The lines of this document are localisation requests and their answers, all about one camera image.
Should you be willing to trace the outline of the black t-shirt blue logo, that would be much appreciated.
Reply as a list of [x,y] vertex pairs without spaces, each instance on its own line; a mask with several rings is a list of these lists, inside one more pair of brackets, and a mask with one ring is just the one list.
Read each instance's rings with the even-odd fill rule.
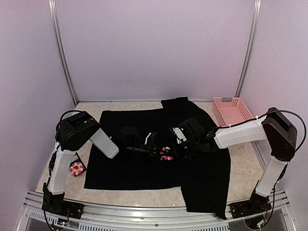
[[[125,127],[134,127],[144,140],[156,132],[159,147],[174,148],[176,138],[170,133],[189,118],[195,118],[206,129],[215,122],[210,115],[186,97],[161,102],[162,108],[143,111],[103,111],[103,131],[119,142]],[[215,213],[225,219],[231,171],[227,149],[217,153],[197,152],[190,159],[148,160],[132,156],[123,148],[112,159],[92,146],[84,187],[94,190],[160,190],[180,187],[189,212]]]

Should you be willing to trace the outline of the pink plastic basket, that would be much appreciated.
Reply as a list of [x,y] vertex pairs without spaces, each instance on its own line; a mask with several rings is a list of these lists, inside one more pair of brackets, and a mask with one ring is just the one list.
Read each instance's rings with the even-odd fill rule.
[[254,118],[241,98],[214,97],[212,110],[218,125],[222,127]]

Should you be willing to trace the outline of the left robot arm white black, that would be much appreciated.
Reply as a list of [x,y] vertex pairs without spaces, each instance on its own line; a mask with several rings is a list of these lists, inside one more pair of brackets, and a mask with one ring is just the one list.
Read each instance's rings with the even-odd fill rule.
[[78,150],[90,141],[107,158],[113,159],[120,149],[102,130],[99,122],[86,111],[67,111],[56,125],[55,149],[49,162],[49,178],[43,184],[42,210],[67,219],[80,219],[83,204],[64,199],[64,186],[70,164]]

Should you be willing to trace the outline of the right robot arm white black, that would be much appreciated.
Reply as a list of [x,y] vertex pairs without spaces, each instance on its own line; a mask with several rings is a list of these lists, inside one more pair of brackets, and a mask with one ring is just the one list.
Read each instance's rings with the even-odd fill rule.
[[234,125],[205,129],[195,118],[190,118],[178,127],[171,128],[171,132],[178,144],[185,149],[186,154],[218,153],[244,143],[253,144],[259,153],[261,149],[258,144],[267,145],[270,159],[266,162],[250,198],[230,204],[233,218],[274,210],[275,199],[269,197],[275,195],[276,184],[284,176],[288,164],[307,137],[307,127],[304,126],[302,141],[297,142],[297,129],[285,114],[298,117],[302,124],[305,124],[298,114],[272,107],[263,115]]

